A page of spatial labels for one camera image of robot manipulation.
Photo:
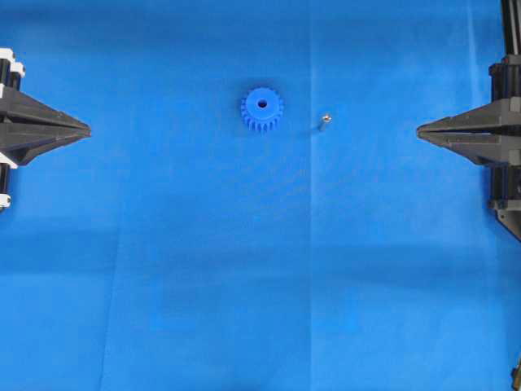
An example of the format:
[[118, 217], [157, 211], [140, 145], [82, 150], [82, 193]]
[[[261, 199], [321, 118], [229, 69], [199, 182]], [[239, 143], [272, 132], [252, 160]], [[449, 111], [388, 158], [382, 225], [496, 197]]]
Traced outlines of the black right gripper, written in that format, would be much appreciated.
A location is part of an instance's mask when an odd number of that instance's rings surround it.
[[[520, 240], [520, 55], [489, 67], [491, 103], [421, 125], [417, 136], [491, 168], [491, 207], [497, 220]], [[477, 133], [505, 128], [501, 134]]]

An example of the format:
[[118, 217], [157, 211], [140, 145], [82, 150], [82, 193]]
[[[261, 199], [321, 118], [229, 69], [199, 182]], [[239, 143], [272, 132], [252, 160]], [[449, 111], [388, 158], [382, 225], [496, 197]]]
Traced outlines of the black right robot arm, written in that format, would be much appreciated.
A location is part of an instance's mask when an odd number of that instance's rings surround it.
[[491, 103], [417, 129], [418, 138], [490, 168], [488, 207], [520, 238], [520, 2], [503, 1], [506, 55], [489, 67]]

